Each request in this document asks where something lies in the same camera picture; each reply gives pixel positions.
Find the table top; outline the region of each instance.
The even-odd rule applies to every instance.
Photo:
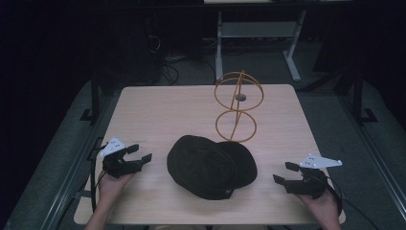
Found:
[[[229,100],[235,87],[220,85],[217,97]],[[301,201],[286,193],[273,181],[272,174],[286,179],[302,179],[298,172],[285,168],[285,162],[299,163],[308,153],[320,155],[304,112],[292,86],[263,85],[262,103],[247,111],[257,123],[257,132],[244,145],[254,156],[258,177],[250,185],[234,191],[230,199],[206,200],[177,185],[167,170],[167,155],[183,135],[196,135],[213,141],[224,141],[215,129],[217,117],[227,111],[214,96],[214,86],[127,87],[105,133],[103,142],[113,136],[127,146],[140,149],[125,160],[140,159],[152,153],[128,183],[109,217],[121,224],[303,224],[313,223]],[[246,101],[240,108],[260,102],[255,85],[243,85]],[[223,116],[219,130],[227,133],[231,123]],[[251,135],[253,123],[242,119],[236,138]],[[98,157],[96,174],[102,169]],[[91,200],[82,197],[75,222],[86,223],[92,215]]]

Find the dark background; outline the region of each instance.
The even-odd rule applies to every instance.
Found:
[[[148,11],[92,10],[99,9],[98,2],[3,0],[0,4],[2,227],[72,100],[92,75],[100,74],[107,94],[126,85],[153,84],[164,54],[150,54],[147,33],[159,34],[168,49],[198,58],[201,37],[215,36],[216,14],[161,11],[150,25]],[[252,20],[269,16],[259,11],[247,15]],[[325,41],[315,70],[332,72],[344,64],[359,68],[406,128],[405,23],[403,4],[389,1],[334,11],[314,8],[307,14],[301,39]],[[137,28],[137,33],[130,33],[130,28]],[[129,49],[136,56],[130,56]],[[130,70],[140,74],[127,79],[123,73]]]

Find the floor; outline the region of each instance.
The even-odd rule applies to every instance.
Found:
[[[170,68],[164,68],[155,85],[198,85],[214,82],[214,53],[207,41],[202,60],[167,57]],[[290,78],[282,56],[289,40],[269,39],[261,42],[233,43],[223,57],[224,73],[242,71],[262,84],[291,84],[301,89],[327,73],[313,72],[320,49],[318,41],[299,43],[294,55],[302,81]],[[406,191],[406,132],[383,104],[379,93],[366,82],[363,106],[370,108],[377,123],[357,124],[350,112],[351,92],[336,96],[333,88],[338,78],[310,92],[298,92],[316,143],[324,157],[340,159],[344,165],[328,169],[345,197],[379,227],[406,229],[404,212]],[[5,229],[82,229],[73,216],[79,203],[83,183],[90,172],[89,154],[100,144],[121,90],[113,95],[100,93],[101,116],[93,125],[81,121],[83,111],[91,107],[90,82],[86,83],[48,147],[23,196],[21,196]],[[345,203],[347,220],[343,229],[373,229],[354,208]],[[271,226],[288,229],[287,226]],[[291,229],[317,229],[311,226],[288,226]],[[143,229],[144,226],[108,225],[107,229]]]

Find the black cap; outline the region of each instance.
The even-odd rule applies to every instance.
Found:
[[[251,184],[258,174],[251,152],[242,144],[191,135],[174,144],[167,166],[177,184],[196,196],[215,200],[230,198],[234,189]]]

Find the cap brim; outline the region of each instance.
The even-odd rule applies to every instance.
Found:
[[[239,189],[254,182],[258,170],[251,152],[237,142],[219,142],[218,145],[234,160],[237,166],[237,175],[232,187]]]

